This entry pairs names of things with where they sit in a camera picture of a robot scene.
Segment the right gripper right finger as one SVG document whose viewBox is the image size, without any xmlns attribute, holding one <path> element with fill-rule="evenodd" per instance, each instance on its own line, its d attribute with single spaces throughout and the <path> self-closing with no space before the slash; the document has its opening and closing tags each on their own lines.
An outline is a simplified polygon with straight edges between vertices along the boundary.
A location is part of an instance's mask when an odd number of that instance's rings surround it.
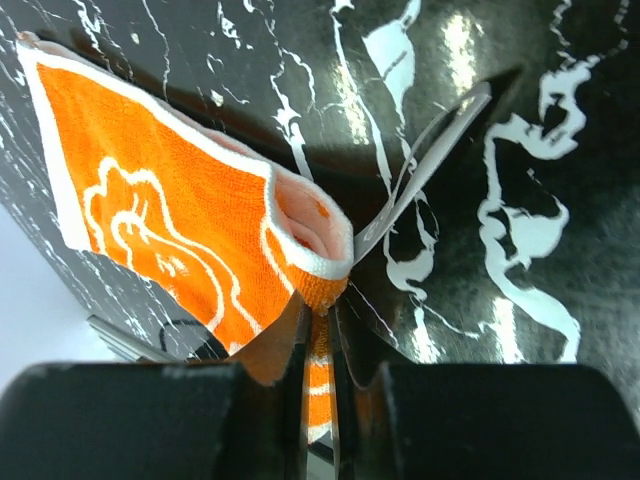
<svg viewBox="0 0 640 480">
<path fill-rule="evenodd" d="M 635 479 L 621 395 L 581 365 L 417 364 L 329 312 L 340 479 Z"/>
</svg>

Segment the orange white patterned towel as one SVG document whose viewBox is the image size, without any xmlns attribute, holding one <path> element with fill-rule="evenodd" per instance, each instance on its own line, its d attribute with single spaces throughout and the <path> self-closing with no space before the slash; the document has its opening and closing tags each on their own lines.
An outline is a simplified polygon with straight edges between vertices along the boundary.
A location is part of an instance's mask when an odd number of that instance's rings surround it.
<svg viewBox="0 0 640 480">
<path fill-rule="evenodd" d="M 17 36 L 65 244 L 152 280 L 234 354 L 292 296 L 311 309 L 307 438 L 331 431 L 326 316 L 488 105 L 479 83 L 440 112 L 373 220 L 355 231 L 296 174 L 69 49 Z"/>
</svg>

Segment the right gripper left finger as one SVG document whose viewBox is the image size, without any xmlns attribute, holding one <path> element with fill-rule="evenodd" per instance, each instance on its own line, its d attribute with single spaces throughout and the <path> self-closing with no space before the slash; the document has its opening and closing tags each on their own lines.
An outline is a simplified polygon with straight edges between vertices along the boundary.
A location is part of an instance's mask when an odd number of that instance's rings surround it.
<svg viewBox="0 0 640 480">
<path fill-rule="evenodd" d="M 310 309 L 222 361 L 49 363 L 1 398 L 5 479 L 302 479 Z"/>
</svg>

